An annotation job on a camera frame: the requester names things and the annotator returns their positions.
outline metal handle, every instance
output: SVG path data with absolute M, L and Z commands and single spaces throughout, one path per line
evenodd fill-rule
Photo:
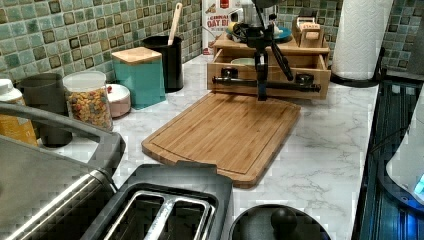
M 10 103 L 0 102 L 0 114 L 30 119 L 47 126 L 79 134 L 99 145 L 87 164 L 113 175 L 125 150 L 125 142 L 119 133 L 65 117 L 56 113 Z

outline glass jar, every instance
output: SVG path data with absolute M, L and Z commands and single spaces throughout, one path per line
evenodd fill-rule
M 73 73 L 63 78 L 63 86 L 70 117 L 106 130 L 113 129 L 104 73 Z

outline bamboo cutting board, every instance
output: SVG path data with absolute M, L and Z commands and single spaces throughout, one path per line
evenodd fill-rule
M 210 93 L 142 142 L 143 152 L 164 164 L 179 160 L 217 165 L 234 186 L 250 188 L 300 113 L 276 99 Z

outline white marble countertop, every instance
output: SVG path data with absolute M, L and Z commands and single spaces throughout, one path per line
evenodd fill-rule
M 142 152 L 141 142 L 209 92 L 206 62 L 211 59 L 199 56 L 185 63 L 184 88 L 167 94 L 166 101 L 114 120 L 113 131 L 127 143 L 113 176 L 118 187 L 141 164 L 158 163 Z M 260 204 L 284 204 L 315 218 L 332 240 L 350 239 L 376 96 L 377 87 L 330 83 L 326 100 L 287 99 L 302 107 L 301 116 L 258 186 L 233 189 L 234 219 Z M 75 142 L 68 149 L 89 158 Z

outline jar lid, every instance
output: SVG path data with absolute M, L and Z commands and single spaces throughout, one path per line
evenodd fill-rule
M 63 78 L 63 86 L 71 92 L 88 92 L 105 86 L 106 75 L 99 71 L 72 73 Z
M 107 84 L 106 87 L 110 87 L 110 92 L 107 93 L 107 98 L 109 102 L 120 101 L 128 96 L 130 96 L 130 91 L 128 88 L 119 85 L 119 84 Z
M 9 93 L 13 90 L 12 80 L 0 79 L 0 95 Z

